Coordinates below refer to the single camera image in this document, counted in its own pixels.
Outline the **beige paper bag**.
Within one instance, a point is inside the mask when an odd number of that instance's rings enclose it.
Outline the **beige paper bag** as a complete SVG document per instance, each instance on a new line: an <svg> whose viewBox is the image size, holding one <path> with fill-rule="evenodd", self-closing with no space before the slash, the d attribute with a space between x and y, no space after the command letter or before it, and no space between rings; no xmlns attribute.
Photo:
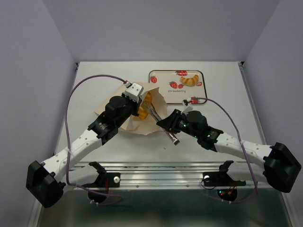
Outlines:
<svg viewBox="0 0 303 227"><path fill-rule="evenodd" d="M156 113L163 119L168 116L167 103L163 97L163 95L159 91L159 87L157 85L152 85L150 83L144 82L136 82L143 87L142 96L145 97L149 92L152 96L151 103L156 111ZM121 96L121 94L125 91L126 87L121 85L117 88L113 93L111 93L105 101L98 106L98 108L94 111L96 115L100 115L104 110L106 104L109 102L110 98L113 96ZM161 127L156 125L155 119L148 114L144 120L141 120L139 117L130 116L120 127L120 131L125 131L133 134L139 135L148 135L153 132L162 131Z"/></svg>

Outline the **fake croissant bread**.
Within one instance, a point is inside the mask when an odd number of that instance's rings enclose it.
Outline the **fake croissant bread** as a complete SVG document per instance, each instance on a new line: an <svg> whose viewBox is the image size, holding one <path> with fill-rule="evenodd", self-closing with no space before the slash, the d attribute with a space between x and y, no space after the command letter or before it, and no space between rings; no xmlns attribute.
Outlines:
<svg viewBox="0 0 303 227"><path fill-rule="evenodd" d="M144 101L146 101L148 103L152 102L152 95L151 95L150 92L147 92L147 94L144 98ZM139 119L140 120L144 120L148 116L148 112L145 111L141 106L139 107L138 114L139 114Z"/></svg>
<svg viewBox="0 0 303 227"><path fill-rule="evenodd" d="M188 86L188 87L194 87L198 83L198 81L199 81L199 76L197 74L195 74L191 78L185 78L185 77L180 78L180 82L184 86Z"/></svg>

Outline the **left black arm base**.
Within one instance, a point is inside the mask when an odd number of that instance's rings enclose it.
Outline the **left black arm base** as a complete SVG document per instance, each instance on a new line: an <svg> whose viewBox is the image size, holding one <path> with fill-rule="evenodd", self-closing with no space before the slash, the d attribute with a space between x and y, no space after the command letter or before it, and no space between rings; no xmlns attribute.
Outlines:
<svg viewBox="0 0 303 227"><path fill-rule="evenodd" d="M114 205L123 200L121 195L111 194L110 188L120 187L121 174L119 172L98 174L92 183L83 184L88 188L90 203L97 206Z"/></svg>

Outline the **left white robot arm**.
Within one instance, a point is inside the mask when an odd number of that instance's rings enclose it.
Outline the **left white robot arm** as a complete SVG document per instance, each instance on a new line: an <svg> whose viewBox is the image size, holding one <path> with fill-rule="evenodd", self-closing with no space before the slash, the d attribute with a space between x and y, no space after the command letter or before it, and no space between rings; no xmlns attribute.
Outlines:
<svg viewBox="0 0 303 227"><path fill-rule="evenodd" d="M33 161L28 166L26 188L44 208L53 206L63 196L66 183L62 179L70 168L117 135L131 115L138 115L141 102L140 94L126 91L111 97L104 112L67 148L41 163Z"/></svg>

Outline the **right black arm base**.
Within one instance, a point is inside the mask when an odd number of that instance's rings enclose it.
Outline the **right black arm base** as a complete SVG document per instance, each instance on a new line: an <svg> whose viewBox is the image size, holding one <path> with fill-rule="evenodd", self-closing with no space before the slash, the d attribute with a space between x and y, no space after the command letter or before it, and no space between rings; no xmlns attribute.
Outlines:
<svg viewBox="0 0 303 227"><path fill-rule="evenodd" d="M246 181L233 180L226 172L203 172L202 187L217 189L217 194L223 201L234 202L238 196L237 187L246 186Z"/></svg>

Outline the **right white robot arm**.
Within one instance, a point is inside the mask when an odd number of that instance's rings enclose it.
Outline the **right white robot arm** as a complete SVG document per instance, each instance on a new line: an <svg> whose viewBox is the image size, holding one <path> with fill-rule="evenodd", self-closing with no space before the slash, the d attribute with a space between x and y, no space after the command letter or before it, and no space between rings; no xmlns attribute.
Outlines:
<svg viewBox="0 0 303 227"><path fill-rule="evenodd" d="M263 169L267 183L280 192L289 193L301 171L301 164L286 145L260 145L237 138L208 125L199 111L187 114L175 109L173 113L156 123L171 132L183 132L197 139L198 144L214 152L233 155L256 164Z"/></svg>

